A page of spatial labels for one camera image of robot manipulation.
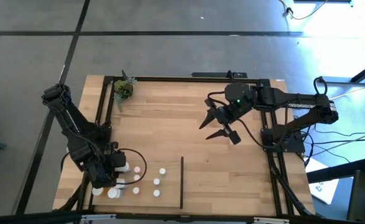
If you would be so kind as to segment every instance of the wooden tabletop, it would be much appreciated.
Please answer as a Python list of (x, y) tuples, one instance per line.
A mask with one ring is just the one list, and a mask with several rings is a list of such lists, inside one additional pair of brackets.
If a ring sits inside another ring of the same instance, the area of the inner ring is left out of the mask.
[[(286, 91), (283, 80), (270, 80), (271, 86)], [(86, 79), (79, 109), (94, 121), (102, 89), (103, 76), (89, 75)], [(133, 96), (123, 102), (123, 112), (113, 107), (112, 139), (120, 147), (140, 151), (147, 161), (175, 162), (184, 157), (183, 209), (176, 207), (133, 207), (96, 205), (96, 212), (153, 213), (192, 215), (273, 216), (270, 170), (267, 155), (240, 123), (236, 130), (242, 141), (233, 145), (228, 138), (205, 140), (220, 129), (217, 122), (198, 127), (206, 116), (204, 100), (209, 92), (222, 91), (226, 83), (194, 82), (138, 82)], [(103, 117), (109, 96), (105, 98)], [(215, 96), (224, 100), (224, 96)], [(284, 109), (276, 111), (278, 123), (284, 122)], [(293, 119), (289, 110), (289, 120)], [(259, 111), (252, 110), (242, 117), (255, 138), (260, 140), (262, 128)], [(314, 213), (308, 180), (303, 162), (292, 153), (284, 153), (290, 187)], [(68, 157), (59, 181), (53, 208), (59, 208), (80, 185), (83, 174)], [(287, 212), (283, 189), (279, 186), (282, 210)], [(85, 205), (88, 205), (87, 191)]]

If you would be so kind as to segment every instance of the gray floor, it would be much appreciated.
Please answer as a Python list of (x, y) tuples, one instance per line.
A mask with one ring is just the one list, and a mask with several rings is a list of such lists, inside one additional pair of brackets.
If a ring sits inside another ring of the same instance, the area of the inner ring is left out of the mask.
[[(287, 4), (298, 17), (315, 6)], [(74, 30), (82, 6), (83, 0), (0, 1), (0, 30)], [(313, 17), (293, 21), (282, 16), (278, 0), (92, 0), (83, 30), (290, 30), (306, 37), (80, 37), (66, 84), (78, 104), (86, 75), (120, 75), (124, 69), (133, 76), (190, 76), (231, 69), (251, 78), (285, 79), (290, 92), (314, 93), (315, 77), (353, 76), (365, 68), (365, 28), (357, 9), (328, 3)], [(0, 151), (0, 215), (14, 209), (46, 113), (40, 96), (57, 82), (70, 41), (71, 37), (0, 37), (0, 141), (8, 145)], [(331, 85), (328, 95), (356, 88)], [(337, 99), (336, 106), (339, 121), (319, 125), (320, 131), (365, 131), (365, 90)], [(311, 133), (318, 142), (343, 139)], [(55, 122), (27, 212), (51, 209), (65, 145)], [(350, 161), (362, 159), (365, 142), (333, 152)], [(328, 153), (315, 159), (328, 166), (346, 162)], [(351, 181), (339, 181), (332, 205), (315, 199), (316, 211), (345, 219)]]

